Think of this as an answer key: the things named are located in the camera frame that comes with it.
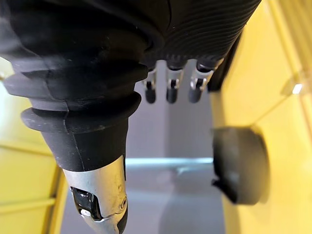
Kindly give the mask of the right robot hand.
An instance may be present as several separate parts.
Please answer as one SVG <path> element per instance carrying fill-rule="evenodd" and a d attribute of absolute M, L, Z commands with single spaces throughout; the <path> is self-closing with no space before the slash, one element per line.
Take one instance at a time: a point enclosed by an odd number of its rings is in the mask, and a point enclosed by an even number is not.
<path fill-rule="evenodd" d="M 257 0 L 3 0 L 0 55 L 11 95 L 28 98 L 24 124 L 41 132 L 75 206 L 99 234 L 120 234 L 128 216 L 128 119 L 144 82 L 156 99 L 156 63 L 167 63 L 174 103 L 190 59 L 196 103 L 259 6 Z"/>

